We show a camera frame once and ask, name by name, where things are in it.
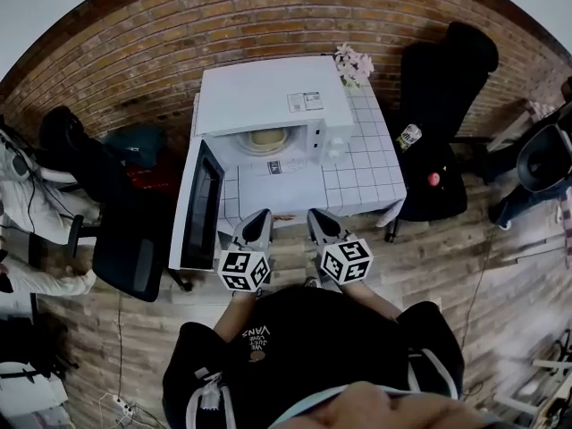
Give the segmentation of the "black round chair back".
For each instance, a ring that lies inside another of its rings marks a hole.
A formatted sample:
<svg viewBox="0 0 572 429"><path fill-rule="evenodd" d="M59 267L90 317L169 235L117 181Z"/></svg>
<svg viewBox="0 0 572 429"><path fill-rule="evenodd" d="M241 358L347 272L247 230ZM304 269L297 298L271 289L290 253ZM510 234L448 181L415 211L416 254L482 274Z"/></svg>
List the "black round chair back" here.
<svg viewBox="0 0 572 429"><path fill-rule="evenodd" d="M556 123L540 129L517 157L517 176L525 189L542 192L572 175L572 141Z"/></svg>

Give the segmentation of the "table with white grid cloth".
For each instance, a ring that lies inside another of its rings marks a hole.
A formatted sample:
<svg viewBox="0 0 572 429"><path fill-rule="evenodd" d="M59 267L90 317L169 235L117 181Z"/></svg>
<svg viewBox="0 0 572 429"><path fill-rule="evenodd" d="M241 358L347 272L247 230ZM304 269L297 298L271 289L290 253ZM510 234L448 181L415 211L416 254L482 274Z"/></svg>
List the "table with white grid cloth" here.
<svg viewBox="0 0 572 429"><path fill-rule="evenodd" d="M395 216L401 209L406 188L382 113L370 97L350 98L355 123L343 159L322 169L327 204L321 208L334 215L352 216L382 211ZM288 222L278 227L301 224Z"/></svg>

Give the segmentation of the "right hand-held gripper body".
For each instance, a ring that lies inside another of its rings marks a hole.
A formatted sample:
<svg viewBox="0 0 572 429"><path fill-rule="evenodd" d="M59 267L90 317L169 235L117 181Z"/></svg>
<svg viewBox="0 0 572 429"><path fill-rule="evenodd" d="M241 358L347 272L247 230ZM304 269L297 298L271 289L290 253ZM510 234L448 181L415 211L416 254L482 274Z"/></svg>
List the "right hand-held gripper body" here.
<svg viewBox="0 0 572 429"><path fill-rule="evenodd" d="M364 280L374 261L364 239L345 240L325 245L319 254L319 270L338 285Z"/></svg>

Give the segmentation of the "red bag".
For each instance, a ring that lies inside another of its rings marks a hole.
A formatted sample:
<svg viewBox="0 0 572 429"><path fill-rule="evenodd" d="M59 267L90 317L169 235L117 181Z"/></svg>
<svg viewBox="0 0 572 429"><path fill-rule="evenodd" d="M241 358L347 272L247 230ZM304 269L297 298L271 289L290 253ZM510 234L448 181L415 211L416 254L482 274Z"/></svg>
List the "red bag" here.
<svg viewBox="0 0 572 429"><path fill-rule="evenodd" d="M163 192L171 197L179 192L181 160L172 152L160 152L156 158L156 164L151 168L127 164L126 172L138 189Z"/></svg>

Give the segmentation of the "pink artificial flowers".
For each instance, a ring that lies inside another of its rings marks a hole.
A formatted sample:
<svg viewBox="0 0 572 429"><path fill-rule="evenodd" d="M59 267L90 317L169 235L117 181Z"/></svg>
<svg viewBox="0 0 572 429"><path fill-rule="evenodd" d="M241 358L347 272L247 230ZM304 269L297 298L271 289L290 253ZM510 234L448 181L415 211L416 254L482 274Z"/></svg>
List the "pink artificial flowers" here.
<svg viewBox="0 0 572 429"><path fill-rule="evenodd" d="M346 88L361 88L374 72L372 58L357 52L347 43L337 46L334 62L341 82Z"/></svg>

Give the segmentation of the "wooden bench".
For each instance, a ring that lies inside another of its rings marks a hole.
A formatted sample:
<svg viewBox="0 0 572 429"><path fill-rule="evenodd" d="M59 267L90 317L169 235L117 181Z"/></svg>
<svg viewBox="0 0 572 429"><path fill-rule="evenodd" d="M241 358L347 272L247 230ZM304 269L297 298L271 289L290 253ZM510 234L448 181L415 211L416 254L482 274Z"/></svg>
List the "wooden bench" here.
<svg viewBox="0 0 572 429"><path fill-rule="evenodd" d="M512 140L514 137L522 135L527 129L531 128L541 119L547 117L556 110L554 105L547 105L535 101L527 101L525 109L518 118L501 131L492 142L486 145L488 153L499 150L506 141Z"/></svg>

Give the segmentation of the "black office chair with headrest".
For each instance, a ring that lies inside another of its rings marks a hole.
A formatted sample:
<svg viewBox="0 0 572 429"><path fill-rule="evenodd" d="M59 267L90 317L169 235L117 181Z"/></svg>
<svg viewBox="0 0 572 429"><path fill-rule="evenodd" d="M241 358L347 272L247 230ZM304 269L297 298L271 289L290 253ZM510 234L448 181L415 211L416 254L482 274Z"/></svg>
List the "black office chair with headrest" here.
<svg viewBox="0 0 572 429"><path fill-rule="evenodd" d="M179 157L167 149L160 150L151 175L137 186L127 166L103 143L89 137L77 116L63 105L45 115L39 141L101 207L97 226L89 226L84 214L74 216L68 239L71 255L81 238L95 238L94 274L146 302L156 300L163 273L170 274L182 290L192 290L192 283L183 281L168 266L182 177Z"/></svg>

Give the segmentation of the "black high-back office chair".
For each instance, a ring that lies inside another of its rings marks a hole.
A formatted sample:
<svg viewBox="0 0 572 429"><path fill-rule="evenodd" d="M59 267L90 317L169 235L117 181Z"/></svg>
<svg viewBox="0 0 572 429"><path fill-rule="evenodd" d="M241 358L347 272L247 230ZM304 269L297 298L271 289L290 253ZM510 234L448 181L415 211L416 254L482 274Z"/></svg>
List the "black high-back office chair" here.
<svg viewBox="0 0 572 429"><path fill-rule="evenodd" d="M389 123L406 186L406 198L385 239L392 243L400 222L432 222L467 210L462 170L451 144L470 106L499 65L494 42L481 30L452 22L438 42L407 46L400 62L400 109ZM410 123L422 138L402 152L395 139ZM427 183L440 174L437 187Z"/></svg>

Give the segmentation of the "beige plastic tray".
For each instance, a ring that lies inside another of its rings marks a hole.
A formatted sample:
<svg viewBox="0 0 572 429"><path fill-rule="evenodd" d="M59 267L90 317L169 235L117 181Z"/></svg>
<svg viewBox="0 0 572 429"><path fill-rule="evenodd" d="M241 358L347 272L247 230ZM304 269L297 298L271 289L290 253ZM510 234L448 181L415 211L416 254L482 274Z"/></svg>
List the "beige plastic tray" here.
<svg viewBox="0 0 572 429"><path fill-rule="evenodd" d="M287 140L287 132L283 128L253 130L248 134L248 147L260 154L267 154L281 149Z"/></svg>

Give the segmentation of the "person's right forearm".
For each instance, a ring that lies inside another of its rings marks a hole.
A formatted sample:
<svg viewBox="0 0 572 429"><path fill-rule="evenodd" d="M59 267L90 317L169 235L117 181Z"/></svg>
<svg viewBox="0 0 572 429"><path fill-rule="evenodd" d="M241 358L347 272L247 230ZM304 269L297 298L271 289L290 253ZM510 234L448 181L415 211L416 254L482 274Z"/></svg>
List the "person's right forearm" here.
<svg viewBox="0 0 572 429"><path fill-rule="evenodd" d="M373 291L362 281L350 282L340 286L341 292L357 303L374 310L386 319L396 321L401 310L390 301Z"/></svg>

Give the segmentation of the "person's black t-shirt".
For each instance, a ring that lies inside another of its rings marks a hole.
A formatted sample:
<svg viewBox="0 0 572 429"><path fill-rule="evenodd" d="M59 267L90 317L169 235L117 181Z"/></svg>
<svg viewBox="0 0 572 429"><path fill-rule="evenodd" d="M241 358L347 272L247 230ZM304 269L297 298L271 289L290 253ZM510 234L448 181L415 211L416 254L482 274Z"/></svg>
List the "person's black t-shirt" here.
<svg viewBox="0 0 572 429"><path fill-rule="evenodd" d="M339 292L289 287L257 301L231 341L184 324L163 406L171 429L270 429L356 382L455 399L464 369L433 302L390 320Z"/></svg>

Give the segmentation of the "person's left forearm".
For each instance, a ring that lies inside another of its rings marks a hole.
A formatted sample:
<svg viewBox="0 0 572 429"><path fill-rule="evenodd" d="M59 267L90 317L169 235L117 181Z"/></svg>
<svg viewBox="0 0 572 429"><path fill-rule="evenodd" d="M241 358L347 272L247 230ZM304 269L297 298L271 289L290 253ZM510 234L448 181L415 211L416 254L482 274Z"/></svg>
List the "person's left forearm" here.
<svg viewBox="0 0 572 429"><path fill-rule="evenodd" d="M234 292L229 305L215 324L214 331L225 341L231 341L243 329L256 301L255 292Z"/></svg>

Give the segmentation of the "teal bag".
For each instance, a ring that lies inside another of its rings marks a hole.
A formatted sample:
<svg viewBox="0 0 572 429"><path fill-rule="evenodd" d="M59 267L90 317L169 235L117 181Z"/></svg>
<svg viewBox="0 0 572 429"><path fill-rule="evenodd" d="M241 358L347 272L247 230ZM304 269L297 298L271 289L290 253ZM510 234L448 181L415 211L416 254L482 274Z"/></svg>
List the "teal bag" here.
<svg viewBox="0 0 572 429"><path fill-rule="evenodd" d="M166 134L157 124L134 124L109 132L102 143L124 163L150 169L165 146Z"/></svg>

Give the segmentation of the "white microwave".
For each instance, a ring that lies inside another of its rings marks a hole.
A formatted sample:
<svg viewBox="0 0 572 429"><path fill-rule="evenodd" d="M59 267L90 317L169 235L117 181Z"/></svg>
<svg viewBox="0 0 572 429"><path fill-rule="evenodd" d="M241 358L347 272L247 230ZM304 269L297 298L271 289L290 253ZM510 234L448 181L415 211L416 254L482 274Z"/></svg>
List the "white microwave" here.
<svg viewBox="0 0 572 429"><path fill-rule="evenodd" d="M270 156L241 151L242 132L296 128ZM301 222L327 204L322 169L343 159L355 127L329 56L239 63L206 70L193 110L189 149L172 228L169 266L213 266L219 231L269 209L277 225Z"/></svg>

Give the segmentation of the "drink can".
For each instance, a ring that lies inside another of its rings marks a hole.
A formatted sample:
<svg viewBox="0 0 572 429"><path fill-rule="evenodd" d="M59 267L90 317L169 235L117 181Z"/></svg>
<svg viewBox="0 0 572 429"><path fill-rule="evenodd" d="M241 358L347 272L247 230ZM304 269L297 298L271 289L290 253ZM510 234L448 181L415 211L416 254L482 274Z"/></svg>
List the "drink can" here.
<svg viewBox="0 0 572 429"><path fill-rule="evenodd" d="M408 124L397 136L395 142L402 152L406 152L422 138L422 130L415 124Z"/></svg>

